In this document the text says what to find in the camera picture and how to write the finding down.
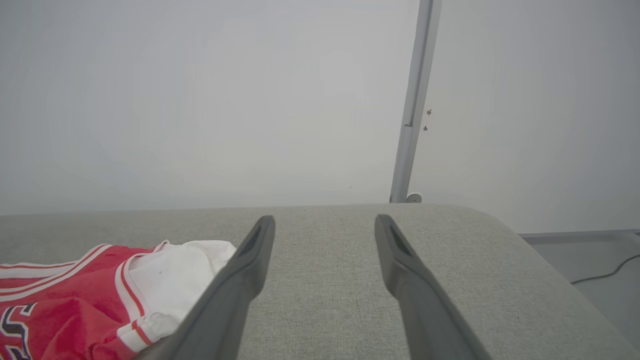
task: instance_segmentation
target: metal pole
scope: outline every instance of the metal pole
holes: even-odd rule
[[[420,0],[389,202],[405,202],[427,96],[442,0]]]

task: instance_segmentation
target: white stripe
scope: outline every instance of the white stripe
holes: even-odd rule
[[[30,290],[26,290],[23,291],[21,293],[18,294],[13,294],[13,295],[0,295],[0,302],[2,301],[11,301],[11,300],[17,300],[17,299],[22,299],[23,297],[27,297],[31,294],[37,293],[38,291],[44,290],[50,286],[53,286],[55,284],[58,284],[59,282],[68,279],[69,277],[72,277],[73,275],[75,275],[76,273],[78,273],[78,271],[82,270],[88,263],[90,263],[93,259],[95,259],[98,255],[102,254],[102,252],[104,252],[106,249],[110,248],[111,245],[101,245],[102,247],[99,248],[93,255],[91,255],[91,257],[86,258],[85,261],[80,264],[77,268],[73,269],[70,272],[67,272],[64,276],[61,276],[53,281],[51,281],[48,284],[42,285],[42,286],[37,286],[36,288],[30,289]]]
[[[60,265],[73,265],[77,263],[77,261],[69,261],[68,263],[57,263],[57,264],[34,264],[34,263],[16,263],[16,264],[0,264],[6,267],[13,266],[32,266],[34,268],[50,268],[52,266],[60,266]]]
[[[127,345],[129,349],[135,352],[141,352],[147,347],[144,340],[140,338],[140,335],[135,330],[131,330],[119,336],[120,340]]]
[[[116,336],[121,337],[122,335],[128,333],[129,331],[133,330],[133,326],[132,323],[128,323],[127,325],[118,328],[118,330],[116,330]]]
[[[89,254],[91,254],[95,249],[97,249],[97,248],[99,248],[99,247],[103,247],[103,249],[98,250],[98,251],[94,254],[94,256],[92,256],[92,259],[94,259],[94,258],[95,258],[95,255],[96,255],[96,254],[100,254],[102,251],[104,251],[106,248],[108,248],[108,247],[110,247],[110,246],[111,246],[111,245],[102,244],[102,245],[98,245],[98,246],[94,247],[93,249],[89,250],[89,251],[88,251],[88,252],[87,252],[87,253],[86,253],[86,254],[85,254],[85,255],[84,255],[80,260],[78,260],[78,261],[77,261],[77,263],[76,263],[76,264],[77,264],[77,265],[79,264],[79,266],[78,266],[76,269],[74,269],[74,273],[76,273],[76,272],[77,272],[77,270],[82,269],[83,267],[85,267],[85,266],[89,263],[89,261],[90,261],[90,260],[89,260],[89,261],[87,261],[87,256],[89,256]],[[10,293],[10,292],[13,292],[13,291],[26,290],[26,289],[28,289],[28,288],[30,288],[30,287],[32,287],[32,286],[38,286],[39,284],[42,284],[43,282],[47,282],[47,281],[51,280],[51,278],[56,277],[56,276],[57,276],[57,275],[49,276],[49,277],[46,277],[46,278],[41,279],[41,280],[39,280],[39,281],[33,282],[33,283],[29,284],[29,285],[19,286],[18,288],[6,288],[6,289],[0,289],[0,293]]]
[[[118,291],[118,296],[120,297],[120,301],[122,301],[122,304],[127,310],[127,315],[129,315],[129,322],[132,322],[132,321],[135,321],[135,319],[141,317],[142,314],[138,310],[136,302],[131,298],[131,296],[129,296],[129,292],[127,291],[127,288],[125,288],[124,284],[122,283],[121,274],[122,274],[123,266],[124,266],[124,262],[120,264],[116,269],[116,277],[115,277],[116,290]]]
[[[0,279],[39,279],[42,277],[52,277],[74,267],[76,263],[72,263],[59,268],[40,268],[40,269],[28,269],[28,268],[12,268],[12,269],[0,269]]]

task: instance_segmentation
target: jersey trim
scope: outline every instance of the jersey trim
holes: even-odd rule
[[[34,282],[29,285],[20,286],[18,288],[5,288],[0,289],[0,302],[3,301],[11,301],[21,299],[23,297],[27,297],[28,295],[34,294],[38,291],[44,290],[50,286],[58,284],[59,282],[72,277],[80,270],[82,270],[87,264],[89,264],[93,259],[95,259],[98,255],[104,252],[106,249],[110,248],[111,245],[98,245],[87,254],[85,254],[82,259],[80,259],[75,265],[73,265],[69,270],[63,272],[59,275],[54,275],[50,277],[46,277],[42,280]]]
[[[131,261],[140,256],[158,252],[162,250],[162,248],[168,243],[169,241],[165,240],[158,246],[154,247],[150,252],[141,252],[139,254],[135,254],[121,263],[116,269],[116,290],[118,291],[118,296],[120,297],[122,304],[124,304],[127,310],[130,322],[134,321],[137,318],[141,318],[142,316],[145,316],[145,314],[149,313],[149,308],[147,306],[147,302],[144,300],[144,296],[135,285],[135,283],[131,280],[131,276],[129,275],[129,267],[131,265]]]
[[[147,344],[145,340],[142,339],[142,337],[140,336],[140,332],[142,334],[144,334],[144,332],[142,332],[141,329],[137,325],[135,325],[136,322],[137,320],[133,323],[128,323],[127,325],[119,328],[118,338],[124,343],[124,345],[126,345],[126,347],[131,349],[133,352],[141,352],[151,344]]]
[[[1,264],[0,279],[39,279],[58,275],[72,268],[78,261],[58,264]]]
[[[133,322],[131,327],[138,333],[138,336],[140,336],[140,339],[142,339],[142,341],[144,341],[145,344],[147,344],[147,346],[153,344],[153,342],[149,340],[145,332],[142,331],[142,328],[138,326],[138,321]]]

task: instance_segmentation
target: gray fabric surface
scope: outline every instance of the gray fabric surface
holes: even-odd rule
[[[374,219],[391,215],[495,359],[638,359],[612,325],[517,234],[456,206],[384,204],[0,217],[0,263],[71,261],[100,243],[276,239],[241,359],[408,359],[380,275]],[[140,358],[154,358],[160,346]]]

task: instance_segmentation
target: clothing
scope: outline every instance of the clothing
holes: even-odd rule
[[[173,333],[236,251],[227,241],[99,245],[80,260],[0,265],[2,359],[121,359]]]

